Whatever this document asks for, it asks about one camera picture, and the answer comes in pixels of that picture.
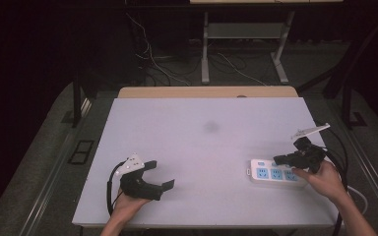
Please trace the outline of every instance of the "forearm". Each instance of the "forearm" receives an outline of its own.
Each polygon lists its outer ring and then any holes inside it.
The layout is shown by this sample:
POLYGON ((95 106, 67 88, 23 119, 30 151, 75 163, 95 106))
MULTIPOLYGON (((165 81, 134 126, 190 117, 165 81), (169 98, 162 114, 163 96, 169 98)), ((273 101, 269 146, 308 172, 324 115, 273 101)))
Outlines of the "forearm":
POLYGON ((125 221, 117 215, 112 215, 106 222, 105 227, 102 230, 100 236, 118 236, 125 226, 125 221))
POLYGON ((366 221, 349 195, 344 195, 333 203, 336 205, 346 226, 349 236, 372 236, 377 235, 370 224, 366 221))

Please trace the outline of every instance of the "white power strip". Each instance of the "white power strip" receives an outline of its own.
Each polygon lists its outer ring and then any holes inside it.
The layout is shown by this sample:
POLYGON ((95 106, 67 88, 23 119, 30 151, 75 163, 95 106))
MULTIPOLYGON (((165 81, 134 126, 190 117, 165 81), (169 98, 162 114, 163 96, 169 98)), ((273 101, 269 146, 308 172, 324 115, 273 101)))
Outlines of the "white power strip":
POLYGON ((303 188, 308 184, 304 179, 293 174, 290 166, 276 165, 272 160, 252 159, 247 174, 254 183, 269 187, 303 188))

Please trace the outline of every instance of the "white table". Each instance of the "white table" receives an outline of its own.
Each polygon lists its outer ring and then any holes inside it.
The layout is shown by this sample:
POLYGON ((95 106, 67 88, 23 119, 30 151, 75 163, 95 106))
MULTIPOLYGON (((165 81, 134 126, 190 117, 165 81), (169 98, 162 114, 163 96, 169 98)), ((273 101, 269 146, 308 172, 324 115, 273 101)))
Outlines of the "white table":
MULTIPOLYGON (((157 160, 144 180, 175 179, 159 202, 145 205, 135 228, 277 228, 331 226, 337 210, 310 186, 263 188, 246 175, 253 158, 295 151, 290 139, 314 127, 300 97, 118 98, 108 116, 73 223, 103 226, 112 168, 136 152, 157 160)), ((323 146, 319 134, 309 137, 323 146)), ((119 186, 114 178, 113 194, 119 186)))

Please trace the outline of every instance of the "wrist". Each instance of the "wrist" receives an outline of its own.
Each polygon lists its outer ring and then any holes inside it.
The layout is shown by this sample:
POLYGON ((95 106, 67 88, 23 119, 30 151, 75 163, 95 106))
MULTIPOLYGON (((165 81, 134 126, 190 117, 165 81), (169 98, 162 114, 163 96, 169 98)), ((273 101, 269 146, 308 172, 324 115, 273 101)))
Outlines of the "wrist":
POLYGON ((330 201, 337 206, 337 208, 348 206, 350 202, 352 202, 351 197, 349 194, 344 191, 341 193, 336 194, 334 197, 330 198, 330 201))

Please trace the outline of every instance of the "finger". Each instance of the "finger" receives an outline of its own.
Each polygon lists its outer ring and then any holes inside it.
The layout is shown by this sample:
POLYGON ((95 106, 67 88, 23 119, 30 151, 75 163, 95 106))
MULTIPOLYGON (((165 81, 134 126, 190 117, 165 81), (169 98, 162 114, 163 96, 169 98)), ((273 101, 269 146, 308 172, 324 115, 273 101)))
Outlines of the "finger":
POLYGON ((309 174, 308 172, 304 171, 303 169, 299 169, 299 168, 292 168, 292 172, 293 174, 305 179, 305 180, 308 180, 309 178, 309 174))

